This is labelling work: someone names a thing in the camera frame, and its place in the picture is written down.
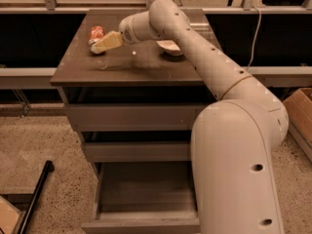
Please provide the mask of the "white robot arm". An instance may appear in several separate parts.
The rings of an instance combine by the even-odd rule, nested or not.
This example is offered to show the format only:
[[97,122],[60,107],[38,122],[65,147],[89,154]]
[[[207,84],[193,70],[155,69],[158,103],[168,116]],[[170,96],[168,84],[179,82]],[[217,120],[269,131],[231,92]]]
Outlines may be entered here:
[[271,152],[289,128],[285,106],[251,73],[197,33],[171,0],[124,18],[92,50],[172,40],[212,92],[197,117],[191,162],[202,234],[284,234]]

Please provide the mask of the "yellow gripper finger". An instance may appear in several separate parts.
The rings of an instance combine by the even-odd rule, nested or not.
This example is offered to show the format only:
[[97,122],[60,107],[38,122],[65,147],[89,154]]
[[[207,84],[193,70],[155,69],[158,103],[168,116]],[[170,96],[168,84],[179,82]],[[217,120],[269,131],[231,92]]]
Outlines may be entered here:
[[109,31],[102,38],[96,40],[91,45],[91,51],[94,54],[101,54],[107,50],[118,48],[123,44],[121,34],[116,31]]

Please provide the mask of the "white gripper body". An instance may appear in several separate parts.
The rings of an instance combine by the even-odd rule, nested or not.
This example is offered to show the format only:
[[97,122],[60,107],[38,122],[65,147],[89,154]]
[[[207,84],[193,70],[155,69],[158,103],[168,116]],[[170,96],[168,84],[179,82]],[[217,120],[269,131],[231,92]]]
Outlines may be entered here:
[[158,32],[151,26],[149,13],[143,12],[124,18],[118,26],[123,41],[133,45],[147,40],[159,40]]

